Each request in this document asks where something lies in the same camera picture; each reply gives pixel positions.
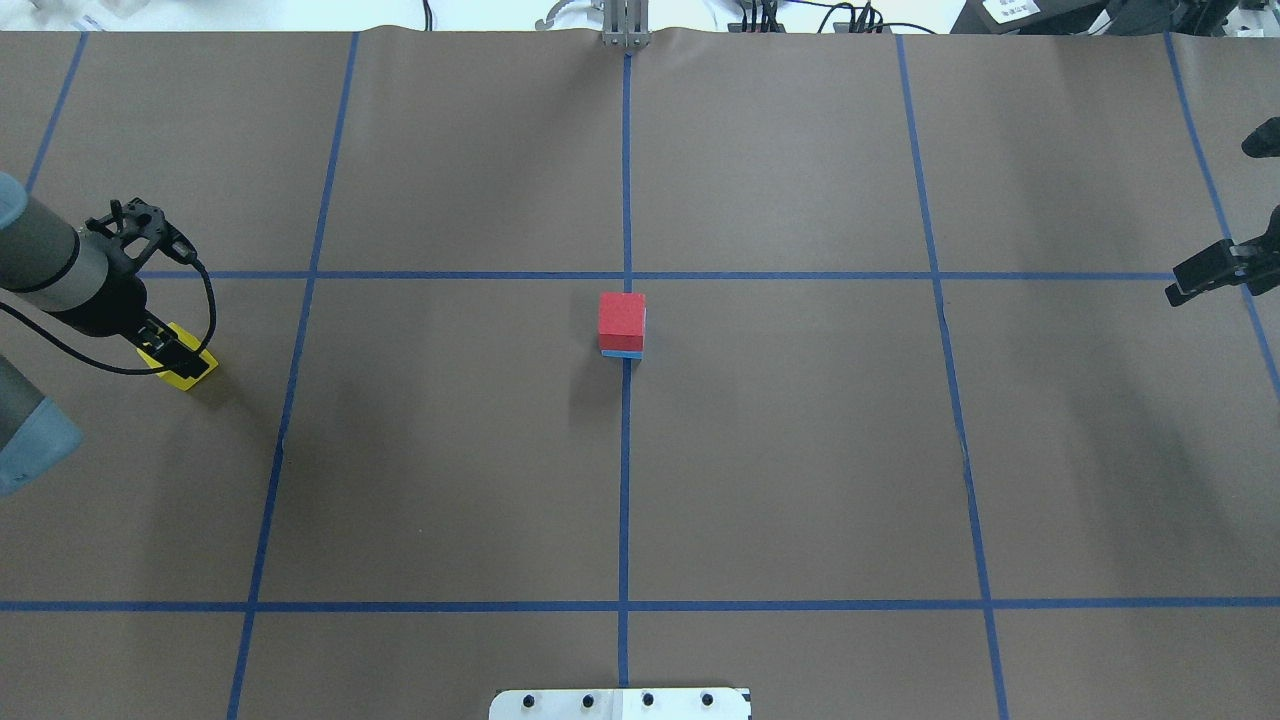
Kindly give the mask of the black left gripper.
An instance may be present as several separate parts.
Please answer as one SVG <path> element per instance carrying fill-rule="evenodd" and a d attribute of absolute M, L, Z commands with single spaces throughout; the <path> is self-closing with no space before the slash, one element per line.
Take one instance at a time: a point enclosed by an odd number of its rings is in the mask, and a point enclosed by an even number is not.
<path fill-rule="evenodd" d="M 142 351 L 160 351 L 165 372 L 178 377 L 201 377 L 204 357 L 147 309 L 147 291 L 140 272 L 157 252 L 180 265 L 198 266 L 198 254 L 165 211 L 142 199 L 110 201 L 110 213 L 91 218 L 84 228 L 100 241 L 106 258 L 102 286 L 84 313 L 84 333 L 93 337 L 120 336 Z"/>

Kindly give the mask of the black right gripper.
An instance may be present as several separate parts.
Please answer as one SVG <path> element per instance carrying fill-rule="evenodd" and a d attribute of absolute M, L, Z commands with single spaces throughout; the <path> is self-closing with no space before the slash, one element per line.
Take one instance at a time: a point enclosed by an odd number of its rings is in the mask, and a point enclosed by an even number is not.
<path fill-rule="evenodd" d="M 1279 215 L 1280 206 L 1270 213 L 1263 232 L 1245 242 L 1219 240 L 1172 269 L 1174 282 L 1165 288 L 1171 307 L 1180 307 L 1204 292 L 1220 286 L 1240 284 L 1236 279 L 1244 272 L 1244 286 L 1252 297 L 1258 297 L 1279 286 Z"/>

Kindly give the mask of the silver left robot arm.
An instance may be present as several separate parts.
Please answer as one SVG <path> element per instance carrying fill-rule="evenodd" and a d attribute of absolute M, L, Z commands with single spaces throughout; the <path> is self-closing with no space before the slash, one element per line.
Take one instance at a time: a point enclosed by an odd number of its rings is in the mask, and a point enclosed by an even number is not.
<path fill-rule="evenodd" d="M 207 313 L 201 336 L 151 311 L 140 273 L 159 254 L 197 273 Z M 157 375 L 180 388 L 216 366 L 209 348 L 218 328 L 209 269 L 166 213 L 142 199 L 113 200 L 102 217 L 74 224 L 37 200 L 22 181 L 3 174 L 1 286 L 4 316 L 86 366 L 114 375 Z M 91 357 L 36 320 L 36 313 L 88 338 L 124 340 L 142 365 Z M 78 450 L 82 439 L 79 427 L 55 400 L 4 360 L 3 493 L 26 488 Z"/>

